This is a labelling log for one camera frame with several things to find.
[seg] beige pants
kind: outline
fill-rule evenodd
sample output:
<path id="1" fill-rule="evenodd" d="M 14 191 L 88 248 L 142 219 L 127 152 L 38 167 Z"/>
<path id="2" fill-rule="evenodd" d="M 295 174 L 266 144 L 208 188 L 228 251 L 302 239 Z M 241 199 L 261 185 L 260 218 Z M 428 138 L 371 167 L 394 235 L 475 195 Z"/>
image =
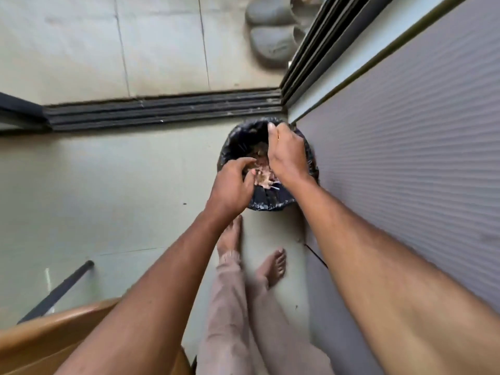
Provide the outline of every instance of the beige pants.
<path id="1" fill-rule="evenodd" d="M 270 375 L 333 375 L 327 355 L 290 326 L 267 280 L 245 286 L 240 254 L 217 266 L 207 331 L 198 355 L 200 375 L 253 375 L 250 328 Z"/>

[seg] bin liner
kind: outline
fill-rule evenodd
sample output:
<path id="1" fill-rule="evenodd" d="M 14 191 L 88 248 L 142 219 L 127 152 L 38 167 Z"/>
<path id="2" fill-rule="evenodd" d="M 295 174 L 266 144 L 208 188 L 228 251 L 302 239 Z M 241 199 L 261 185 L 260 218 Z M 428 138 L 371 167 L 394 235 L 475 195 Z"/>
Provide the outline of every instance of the bin liner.
<path id="1" fill-rule="evenodd" d="M 279 117 L 260 117 L 247 120 L 236 126 L 228 135 L 224 145 L 222 146 L 221 155 L 217 162 L 217 171 L 222 169 L 222 166 L 229 160 L 246 157 L 251 153 L 253 146 L 259 142 L 268 143 L 267 124 L 271 122 L 276 126 L 286 120 Z M 318 182 L 319 171 L 316 166 L 314 154 L 302 133 L 295 127 L 291 128 L 295 134 L 304 138 L 305 155 L 309 164 L 309 174 Z M 286 206 L 296 202 L 295 198 L 281 184 L 274 184 L 278 189 L 264 189 L 257 185 L 254 187 L 252 200 L 248 208 L 252 210 L 267 210 L 275 211 L 282 210 Z"/>

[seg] hand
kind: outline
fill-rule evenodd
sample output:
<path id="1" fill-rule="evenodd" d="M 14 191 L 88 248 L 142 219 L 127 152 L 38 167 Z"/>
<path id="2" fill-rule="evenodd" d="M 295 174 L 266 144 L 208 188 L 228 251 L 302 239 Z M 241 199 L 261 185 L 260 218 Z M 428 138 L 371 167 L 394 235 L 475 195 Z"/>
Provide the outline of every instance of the hand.
<path id="1" fill-rule="evenodd" d="M 269 165 L 279 181 L 289 190 L 301 179 L 309 178 L 309 166 L 305 157 L 304 140 L 292 132 L 287 123 L 277 127 L 267 125 L 269 132 Z"/>
<path id="2" fill-rule="evenodd" d="M 241 214 L 252 199 L 255 170 L 248 171 L 245 181 L 241 173 L 255 161 L 255 158 L 243 157 L 227 162 L 216 176 L 205 209 L 228 224 Z"/>

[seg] white tile floor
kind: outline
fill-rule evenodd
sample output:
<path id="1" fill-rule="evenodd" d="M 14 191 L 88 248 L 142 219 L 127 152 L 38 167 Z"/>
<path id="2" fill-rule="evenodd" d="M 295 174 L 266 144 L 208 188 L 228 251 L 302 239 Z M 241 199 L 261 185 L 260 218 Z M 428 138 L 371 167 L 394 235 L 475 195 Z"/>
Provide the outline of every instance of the white tile floor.
<path id="1" fill-rule="evenodd" d="M 47 295 L 46 271 L 54 287 L 88 258 L 95 270 L 56 311 L 122 295 L 203 209 L 221 146 L 240 122 L 0 139 L 0 328 Z M 298 210 L 247 210 L 243 216 L 247 271 L 276 247 L 287 249 L 288 274 L 276 294 L 291 323 L 308 335 Z M 190 359 L 203 332 L 215 266 L 216 254 L 184 334 Z"/>
<path id="2" fill-rule="evenodd" d="M 249 0 L 2 0 L 0 92 L 40 104 L 278 86 Z"/>

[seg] trash bin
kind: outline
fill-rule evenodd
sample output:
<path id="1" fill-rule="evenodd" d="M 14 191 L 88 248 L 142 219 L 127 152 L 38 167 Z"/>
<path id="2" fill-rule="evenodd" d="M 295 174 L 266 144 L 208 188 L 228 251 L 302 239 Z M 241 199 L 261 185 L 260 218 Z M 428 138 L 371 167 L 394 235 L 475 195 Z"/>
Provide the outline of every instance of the trash bin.
<path id="1" fill-rule="evenodd" d="M 268 144 L 267 124 L 269 122 L 277 126 L 282 122 L 286 122 L 286 120 L 279 117 L 260 117 L 247 120 L 231 130 L 222 146 L 221 155 L 217 162 L 217 171 L 220 171 L 222 166 L 229 160 L 249 156 L 257 144 L 261 142 Z M 309 164 L 309 174 L 312 175 L 317 182 L 319 171 L 316 166 L 314 154 L 302 133 L 296 128 L 292 128 L 292 131 L 304 138 L 305 155 Z M 245 170 L 241 174 L 243 178 L 246 172 Z M 270 189 L 265 189 L 260 185 L 256 185 L 248 208 L 252 210 L 275 211 L 282 210 L 295 202 L 296 200 L 290 192 L 278 182 L 274 183 Z"/>

